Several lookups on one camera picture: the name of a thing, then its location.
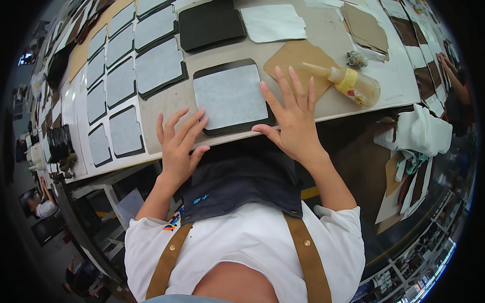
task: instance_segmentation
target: white cloth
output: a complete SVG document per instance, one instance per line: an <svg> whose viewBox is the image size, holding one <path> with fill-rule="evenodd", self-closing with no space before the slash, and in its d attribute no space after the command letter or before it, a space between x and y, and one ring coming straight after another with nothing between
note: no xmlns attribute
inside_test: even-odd
<svg viewBox="0 0 485 303"><path fill-rule="evenodd" d="M407 149L434 157L446 154L452 141L453 126L433 117L426 107L414 104L414 111L399 113L396 140L393 141L394 128L374 136L374 143L390 150Z"/></svg>
<svg viewBox="0 0 485 303"><path fill-rule="evenodd" d="M37 217L46 219L47 217L50 217L56 213L57 205L55 205L52 201L46 201L42 204L38 204L35 210Z"/></svg>
<svg viewBox="0 0 485 303"><path fill-rule="evenodd" d="M333 303L348 303L365 266L360 232L360 208L333 211L315 206L315 216L302 201L303 221L317 247ZM166 221L131 220L125 236L128 286L138 302L146 290L160 255L177 232ZM266 276L280 302L307 302L307 288L288 225L281 210L260 203L194 223L165 294L192 294L195 286L223 261L244 264Z"/></svg>
<svg viewBox="0 0 485 303"><path fill-rule="evenodd" d="M263 5L241 9L251 41L256 43L306 39L305 22L293 5Z"/></svg>

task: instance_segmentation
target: white t-shirt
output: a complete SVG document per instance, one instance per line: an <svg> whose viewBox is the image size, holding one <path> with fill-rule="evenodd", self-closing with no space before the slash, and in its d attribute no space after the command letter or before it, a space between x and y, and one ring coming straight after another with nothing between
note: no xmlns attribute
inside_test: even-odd
<svg viewBox="0 0 485 303"><path fill-rule="evenodd" d="M355 295L365 266L360 233L360 208L333 211L302 201L303 221L315 243L330 286L333 303L348 303ZM138 302L160 256L180 227L153 218L131 220L125 235L128 286ZM214 266L232 261L261 272L280 302L307 302L307 288L288 225L281 210L260 203L195 222L180 250L165 294L192 294Z"/></svg>
<svg viewBox="0 0 485 303"><path fill-rule="evenodd" d="M47 217L50 217L56 213L57 205L55 205L52 201L46 201L42 204L38 204L35 209L37 217L40 217L41 219L46 219Z"/></svg>

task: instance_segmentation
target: yellow tape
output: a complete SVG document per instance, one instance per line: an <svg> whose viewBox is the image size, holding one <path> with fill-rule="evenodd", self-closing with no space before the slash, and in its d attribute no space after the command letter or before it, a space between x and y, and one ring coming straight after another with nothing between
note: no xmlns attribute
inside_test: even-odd
<svg viewBox="0 0 485 303"><path fill-rule="evenodd" d="M347 68L345 71L345 77L342 82L335 85L335 88L344 95L354 87L357 81L357 72L351 68Z"/></svg>
<svg viewBox="0 0 485 303"><path fill-rule="evenodd" d="M320 193L318 192L318 188L316 186L307 188L306 190L302 190L301 192L301 199L307 200L309 198L313 198L318 196Z"/></svg>

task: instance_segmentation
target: apron embroidery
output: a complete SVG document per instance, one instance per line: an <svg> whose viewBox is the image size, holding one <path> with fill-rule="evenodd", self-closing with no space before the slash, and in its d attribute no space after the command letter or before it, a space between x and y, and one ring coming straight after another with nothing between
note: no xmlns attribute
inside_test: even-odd
<svg viewBox="0 0 485 303"><path fill-rule="evenodd" d="M180 218L182 215L183 215L183 205L176 213L174 213L174 215L172 216L170 221L168 221L168 224L163 228L163 230L174 231L176 227L180 226L180 224L178 223L180 222Z"/></svg>
<svg viewBox="0 0 485 303"><path fill-rule="evenodd" d="M194 204L199 203L200 199L205 200L207 197L209 197L209 195L208 195L208 194L204 195L202 198L195 199L195 200L194 200Z"/></svg>

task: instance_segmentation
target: bottle nozzle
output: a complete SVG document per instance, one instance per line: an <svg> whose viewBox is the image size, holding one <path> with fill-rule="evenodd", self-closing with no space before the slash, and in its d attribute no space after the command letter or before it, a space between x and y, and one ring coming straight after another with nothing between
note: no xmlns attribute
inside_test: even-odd
<svg viewBox="0 0 485 303"><path fill-rule="evenodd" d="M321 66L303 62L303 65L314 70L318 75L328 77L331 73L330 69Z"/></svg>

